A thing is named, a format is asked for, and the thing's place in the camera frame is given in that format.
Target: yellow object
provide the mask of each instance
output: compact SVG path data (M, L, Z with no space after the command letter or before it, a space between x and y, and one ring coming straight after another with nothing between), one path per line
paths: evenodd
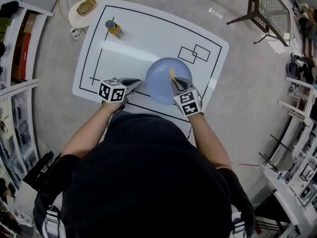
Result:
M170 76L170 78L171 78L174 82L176 82L176 81L175 81L176 74L175 74L175 69L174 69L174 67L169 70L168 75Z
M79 15L84 17L89 12L91 12L94 8L96 8L96 6L97 6L96 0L86 0L78 6L77 12Z
M117 23L114 23L112 20L108 20L106 22L106 27L108 27L108 32L113 34L118 39L121 39L123 37L124 32L122 31L121 27Z

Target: power strip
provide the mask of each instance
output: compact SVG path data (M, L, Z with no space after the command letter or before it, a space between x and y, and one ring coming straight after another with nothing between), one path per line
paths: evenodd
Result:
M72 27L72 28L70 29L70 32L71 32L71 34L73 35L73 38L74 38L75 40L78 40L80 33L77 31L77 28Z

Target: white table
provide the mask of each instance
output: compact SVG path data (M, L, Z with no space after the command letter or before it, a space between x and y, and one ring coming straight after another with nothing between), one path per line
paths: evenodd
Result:
M112 19L125 35L120 41L108 33ZM108 0L99 6L79 56L73 93L101 102L99 81L113 77L145 80L149 67L161 58L178 58L189 67L193 83L203 97L205 110L216 86L228 44L207 30L166 12L143 5ZM185 135L190 123L175 105L163 105L148 94L145 84L128 97L125 110L161 116L174 122Z

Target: small table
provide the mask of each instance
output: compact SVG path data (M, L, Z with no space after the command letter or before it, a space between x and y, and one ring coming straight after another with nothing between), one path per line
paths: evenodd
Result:
M288 8L281 0L249 0L247 15L227 22L227 25L249 19L265 33L265 36L258 42L254 42L254 44L270 36L279 39L284 46L289 47L291 35L290 18Z
M125 32L121 41L108 33L105 22L109 19ZM144 82L155 61L171 57L189 67L193 83L203 97L204 111L228 48L216 35L174 15L135 3L107 0L97 8L88 29L76 68L73 94L100 103L97 95L100 80L134 77ZM188 119L175 105L154 101L144 83L128 99L125 111L161 116L189 135Z

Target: black shirt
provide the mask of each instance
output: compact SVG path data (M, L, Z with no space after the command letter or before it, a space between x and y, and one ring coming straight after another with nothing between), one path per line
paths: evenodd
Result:
M254 228L252 206L233 171L214 168L175 124L151 115L119 117L85 158L56 162L35 200L40 232L61 191L68 238L191 231L228 237L231 204L242 212L248 236Z

